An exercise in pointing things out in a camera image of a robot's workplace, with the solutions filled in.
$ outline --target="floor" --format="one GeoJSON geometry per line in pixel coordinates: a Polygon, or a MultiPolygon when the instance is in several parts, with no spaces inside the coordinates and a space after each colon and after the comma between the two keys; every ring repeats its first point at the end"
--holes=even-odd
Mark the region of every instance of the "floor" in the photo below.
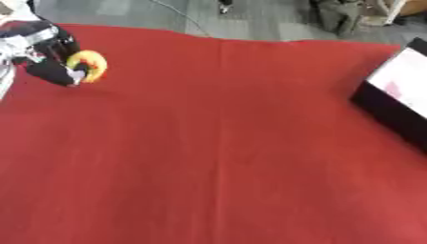
{"type": "MultiPolygon", "coordinates": [[[[41,15],[60,23],[142,27],[210,35],[219,38],[292,41],[337,39],[334,34],[310,23],[308,0],[235,0],[227,15],[217,14],[215,0],[160,0],[190,16],[182,15],[153,0],[41,0],[41,15]]],[[[383,28],[361,27],[348,40],[404,45],[414,37],[427,39],[427,25],[383,28]]]]}

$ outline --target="shoe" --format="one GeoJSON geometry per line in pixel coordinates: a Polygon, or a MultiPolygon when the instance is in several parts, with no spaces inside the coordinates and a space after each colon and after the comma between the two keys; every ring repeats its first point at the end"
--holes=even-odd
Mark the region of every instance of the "shoe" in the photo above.
{"type": "Polygon", "coordinates": [[[223,5],[223,4],[220,4],[219,5],[219,13],[220,14],[226,14],[227,12],[229,12],[230,11],[230,9],[232,8],[232,6],[231,5],[223,5]]]}

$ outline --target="cable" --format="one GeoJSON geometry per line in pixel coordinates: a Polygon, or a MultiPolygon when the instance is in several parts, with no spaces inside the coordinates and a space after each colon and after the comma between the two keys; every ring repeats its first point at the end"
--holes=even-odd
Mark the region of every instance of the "cable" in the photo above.
{"type": "Polygon", "coordinates": [[[160,2],[159,0],[150,0],[150,1],[154,2],[155,4],[161,5],[161,6],[163,6],[163,7],[166,7],[166,8],[168,8],[168,9],[170,9],[170,10],[173,10],[173,11],[177,12],[179,15],[181,15],[181,16],[183,16],[183,17],[185,17],[186,19],[190,20],[193,24],[195,24],[195,25],[197,26],[197,28],[198,28],[200,31],[202,31],[206,36],[211,37],[211,36],[209,35],[209,33],[208,33],[207,31],[205,31],[205,30],[201,27],[201,25],[200,25],[200,24],[198,24],[198,23],[197,23],[197,21],[195,21],[194,19],[192,19],[188,14],[185,14],[184,12],[182,12],[182,11],[178,10],[177,8],[175,8],[175,7],[174,7],[174,6],[172,6],[172,5],[169,5],[169,4],[165,4],[165,3],[163,3],[163,2],[160,2]]]}

